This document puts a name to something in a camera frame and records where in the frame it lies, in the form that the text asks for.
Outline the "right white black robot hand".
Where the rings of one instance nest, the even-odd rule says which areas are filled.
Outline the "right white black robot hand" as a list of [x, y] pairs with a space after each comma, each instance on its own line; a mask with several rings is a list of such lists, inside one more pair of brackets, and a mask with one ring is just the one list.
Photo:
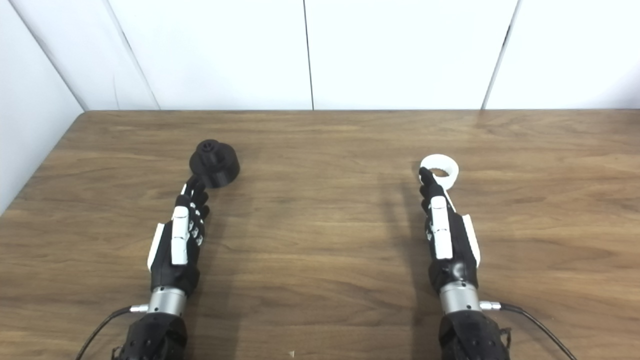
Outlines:
[[455, 210], [447, 191], [434, 173], [421, 167], [421, 207], [425, 212], [425, 237], [430, 253], [429, 281], [439, 293], [445, 285], [461, 281], [478, 287], [478, 260], [470, 241], [465, 218]]

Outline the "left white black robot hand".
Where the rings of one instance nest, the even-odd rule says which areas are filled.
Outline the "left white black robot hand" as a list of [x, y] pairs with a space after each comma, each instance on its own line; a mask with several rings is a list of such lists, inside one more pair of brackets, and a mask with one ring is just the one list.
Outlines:
[[172, 287], [188, 297], [196, 290], [208, 199], [205, 184], [193, 175], [176, 197], [170, 220], [157, 224], [147, 259], [152, 290]]

